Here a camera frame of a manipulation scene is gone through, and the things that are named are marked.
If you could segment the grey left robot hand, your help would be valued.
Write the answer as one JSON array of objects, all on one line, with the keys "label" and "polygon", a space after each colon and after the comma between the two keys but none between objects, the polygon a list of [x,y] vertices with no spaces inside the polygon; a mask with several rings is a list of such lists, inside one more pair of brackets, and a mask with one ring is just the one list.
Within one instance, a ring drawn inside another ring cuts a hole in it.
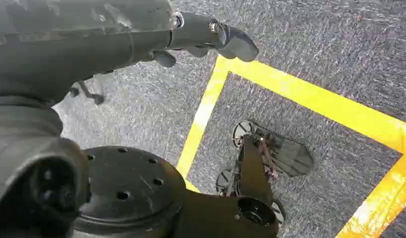
[{"label": "grey left robot hand", "polygon": [[72,85],[171,50],[250,62],[258,48],[168,0],[0,0],[0,238],[67,238],[90,199],[89,160],[61,136]]}]

